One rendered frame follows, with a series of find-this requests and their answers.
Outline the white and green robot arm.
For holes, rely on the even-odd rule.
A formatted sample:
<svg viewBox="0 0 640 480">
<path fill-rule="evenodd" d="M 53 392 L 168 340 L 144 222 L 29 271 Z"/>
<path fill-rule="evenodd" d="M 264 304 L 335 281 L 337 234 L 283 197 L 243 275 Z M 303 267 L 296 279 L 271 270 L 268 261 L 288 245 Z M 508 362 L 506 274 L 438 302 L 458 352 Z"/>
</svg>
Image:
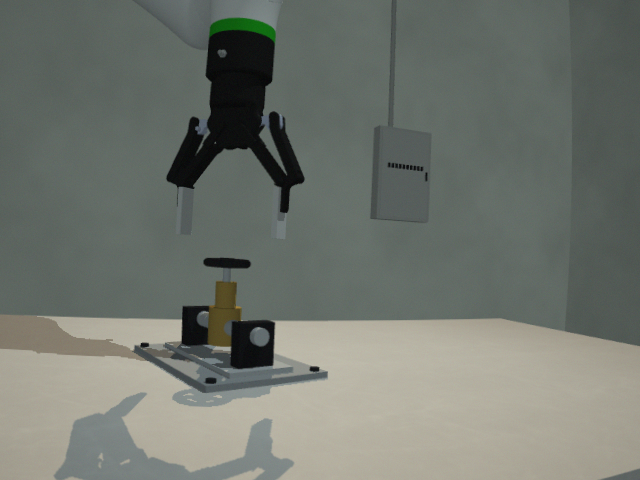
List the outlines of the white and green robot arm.
<svg viewBox="0 0 640 480">
<path fill-rule="evenodd" d="M 208 50 L 209 81 L 239 76 L 260 80 L 264 86 L 272 82 L 276 26 L 283 0 L 133 1 L 187 45 Z"/>
</svg>

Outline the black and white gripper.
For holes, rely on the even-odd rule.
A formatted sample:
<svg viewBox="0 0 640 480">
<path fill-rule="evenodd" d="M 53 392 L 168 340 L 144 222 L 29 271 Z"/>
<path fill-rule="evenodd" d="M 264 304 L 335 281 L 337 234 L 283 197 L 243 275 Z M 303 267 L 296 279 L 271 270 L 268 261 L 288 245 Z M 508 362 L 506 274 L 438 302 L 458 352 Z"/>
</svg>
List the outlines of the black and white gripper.
<svg viewBox="0 0 640 480">
<path fill-rule="evenodd" d="M 290 189 L 305 178 L 286 134 L 285 118 L 275 111 L 263 116 L 265 90 L 260 80 L 247 77 L 226 76 L 211 83 L 210 117 L 190 119 L 186 137 L 166 177 L 178 187 L 176 234 L 191 235 L 193 185 L 216 155 L 223 149 L 249 147 L 277 186 L 273 189 L 271 238 L 285 239 Z M 287 175 L 259 136 L 265 125 Z M 198 151 L 207 129 L 211 133 Z"/>
</svg>

